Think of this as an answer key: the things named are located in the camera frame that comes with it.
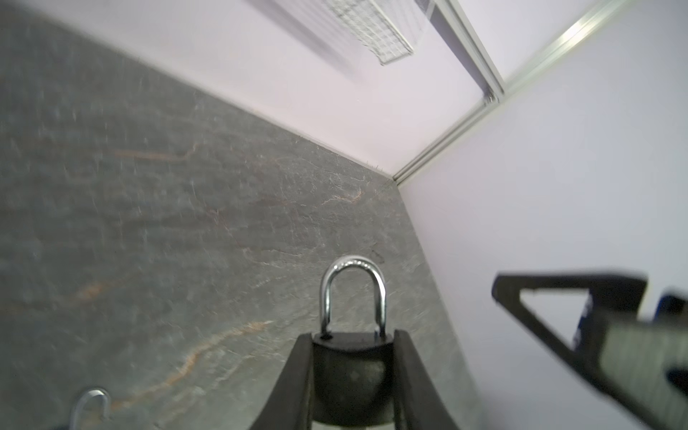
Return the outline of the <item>dark grey padlock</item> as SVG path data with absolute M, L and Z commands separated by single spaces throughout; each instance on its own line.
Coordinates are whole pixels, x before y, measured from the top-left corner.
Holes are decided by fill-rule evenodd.
M 372 333 L 331 330 L 331 289 L 347 269 L 368 273 L 374 285 Z M 383 273 L 370 259 L 346 255 L 333 262 L 320 286 L 320 333 L 313 337 L 316 422 L 364 428 L 394 421 L 393 337 L 386 329 L 387 288 Z

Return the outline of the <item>blue padlock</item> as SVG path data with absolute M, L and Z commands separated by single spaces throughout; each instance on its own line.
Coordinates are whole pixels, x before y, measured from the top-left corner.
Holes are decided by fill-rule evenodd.
M 102 387 L 91 387 L 78 395 L 73 404 L 67 424 L 68 430 L 82 428 L 82 422 L 86 417 L 92 415 L 99 421 L 107 421 L 112 413 L 112 397 L 110 393 Z

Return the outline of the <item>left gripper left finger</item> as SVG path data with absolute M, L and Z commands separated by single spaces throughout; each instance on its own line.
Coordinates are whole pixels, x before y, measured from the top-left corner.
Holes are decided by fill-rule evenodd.
M 251 430 L 307 430 L 313 423 L 313 361 L 311 334 L 297 337 L 262 411 Z

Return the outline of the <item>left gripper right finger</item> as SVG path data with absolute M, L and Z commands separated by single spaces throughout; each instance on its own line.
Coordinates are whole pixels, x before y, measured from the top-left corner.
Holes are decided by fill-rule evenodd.
M 393 341 L 393 403 L 396 429 L 457 430 L 407 331 Z

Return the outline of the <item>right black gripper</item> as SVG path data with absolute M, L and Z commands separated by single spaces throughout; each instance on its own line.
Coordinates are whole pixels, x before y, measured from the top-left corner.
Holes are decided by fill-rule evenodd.
M 637 316 L 648 281 L 621 273 L 499 274 L 493 299 L 572 369 L 589 366 L 601 388 L 652 429 L 687 428 L 687 299 L 661 297 Z M 586 290 L 579 340 L 568 347 L 521 302 L 521 292 Z

